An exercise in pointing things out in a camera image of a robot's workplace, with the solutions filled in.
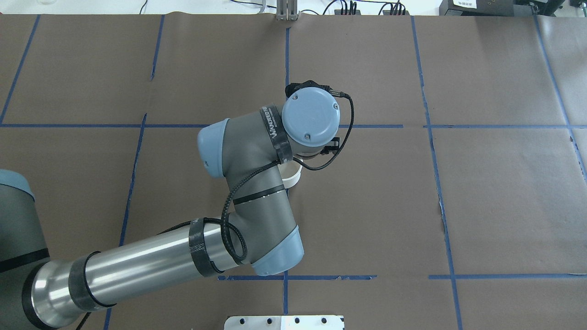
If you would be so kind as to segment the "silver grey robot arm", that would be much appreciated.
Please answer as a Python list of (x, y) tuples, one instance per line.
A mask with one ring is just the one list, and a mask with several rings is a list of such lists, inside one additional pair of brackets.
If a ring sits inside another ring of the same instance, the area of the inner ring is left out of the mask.
[(94, 251), (73, 261), (52, 260), (23, 175), (1, 171), (1, 328), (57, 330), (126, 299), (250, 265), (258, 276), (277, 275), (304, 256), (278, 166), (309, 171), (331, 165), (305, 163), (324, 154), (335, 159), (351, 130), (336, 136), (342, 91), (314, 81), (285, 88), (282, 106), (269, 104), (204, 127), (198, 151), (211, 177), (228, 193), (216, 217), (199, 217), (155, 236)]

